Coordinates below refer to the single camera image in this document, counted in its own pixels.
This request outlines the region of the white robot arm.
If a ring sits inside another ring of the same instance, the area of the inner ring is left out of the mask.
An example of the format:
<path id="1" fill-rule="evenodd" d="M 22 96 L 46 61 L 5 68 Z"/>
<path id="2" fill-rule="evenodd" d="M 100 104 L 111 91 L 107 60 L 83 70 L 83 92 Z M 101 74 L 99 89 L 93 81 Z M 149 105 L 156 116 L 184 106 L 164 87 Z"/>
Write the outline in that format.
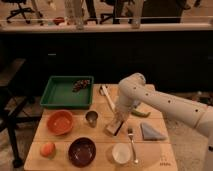
<path id="1" fill-rule="evenodd" d="M 136 102 L 143 102 L 194 128 L 208 138 L 202 171 L 213 171 L 213 107 L 145 87 L 145 77 L 134 73 L 118 83 L 115 116 L 126 121 Z"/>

